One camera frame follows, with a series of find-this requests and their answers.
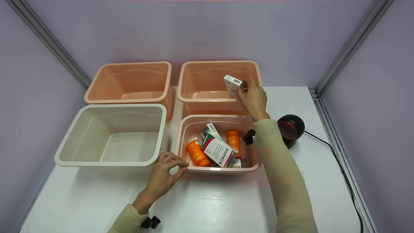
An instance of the white table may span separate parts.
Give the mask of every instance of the white table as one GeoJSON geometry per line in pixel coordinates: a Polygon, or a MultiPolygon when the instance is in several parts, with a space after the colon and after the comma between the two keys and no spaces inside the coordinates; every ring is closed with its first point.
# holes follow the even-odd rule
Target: white table
{"type": "MultiPolygon", "coordinates": [[[[327,140],[306,87],[265,87],[265,91],[273,119],[296,114],[306,130],[327,140]]],[[[176,100],[169,122],[171,151],[175,151],[182,107],[176,100]]],[[[303,135],[290,151],[303,174],[319,232],[359,232],[358,217],[329,148],[303,135]]],[[[21,233],[106,232],[146,182],[147,177],[111,179],[86,169],[55,166],[21,233]]],[[[150,214],[162,222],[148,232],[269,233],[276,229],[276,211],[263,167],[237,176],[188,173],[155,202],[150,214]]]]}

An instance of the white plastic bin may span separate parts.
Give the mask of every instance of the white plastic bin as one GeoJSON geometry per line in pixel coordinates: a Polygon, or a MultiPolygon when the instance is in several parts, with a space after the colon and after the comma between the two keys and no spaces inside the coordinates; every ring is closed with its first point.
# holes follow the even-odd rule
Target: white plastic bin
{"type": "Polygon", "coordinates": [[[161,104],[89,105],[76,115],[58,151],[60,166],[146,167],[168,150],[161,104]]]}

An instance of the person holding box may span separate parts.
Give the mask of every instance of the person holding box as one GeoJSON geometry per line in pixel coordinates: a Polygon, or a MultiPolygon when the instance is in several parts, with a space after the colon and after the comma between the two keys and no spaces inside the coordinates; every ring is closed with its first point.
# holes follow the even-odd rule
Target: person holding box
{"type": "MultiPolygon", "coordinates": [[[[283,143],[279,127],[266,112],[267,96],[263,88],[251,79],[248,91],[237,91],[243,108],[255,122],[255,146],[262,159],[277,213],[277,233],[317,233],[311,201],[301,172],[283,143]]],[[[166,194],[187,170],[182,158],[172,153],[161,153],[155,164],[147,187],[138,194],[132,205],[120,213],[108,233],[136,233],[147,218],[150,206],[166,194]],[[180,166],[171,175],[169,170],[180,166]]]]}

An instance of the beige sleeve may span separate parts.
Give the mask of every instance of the beige sleeve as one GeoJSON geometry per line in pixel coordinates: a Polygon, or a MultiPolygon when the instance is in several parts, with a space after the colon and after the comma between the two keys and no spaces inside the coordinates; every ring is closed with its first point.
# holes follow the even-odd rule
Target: beige sleeve
{"type": "Polygon", "coordinates": [[[141,215],[138,211],[128,204],[116,218],[108,233],[139,233],[144,229],[140,228],[141,223],[149,214],[141,215]]]}
{"type": "Polygon", "coordinates": [[[277,233],[316,233],[302,174],[283,143],[275,120],[255,123],[254,143],[262,159],[277,213],[277,233]]]}

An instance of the human hand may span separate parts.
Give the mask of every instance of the human hand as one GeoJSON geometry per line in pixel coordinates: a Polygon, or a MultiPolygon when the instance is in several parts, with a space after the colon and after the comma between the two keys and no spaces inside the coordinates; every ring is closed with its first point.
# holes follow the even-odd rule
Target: human hand
{"type": "Polygon", "coordinates": [[[138,194],[132,206],[140,214],[146,214],[159,197],[170,191],[178,179],[183,176],[188,166],[189,164],[181,157],[171,152],[162,152],[152,168],[147,186],[138,194]],[[180,169],[177,173],[171,175],[170,169],[176,166],[179,166],[180,169]]]}
{"type": "Polygon", "coordinates": [[[261,86],[254,83],[251,78],[247,80],[248,90],[244,93],[241,89],[237,90],[237,97],[241,106],[250,115],[254,122],[261,119],[270,119],[266,112],[267,96],[261,86]]]}

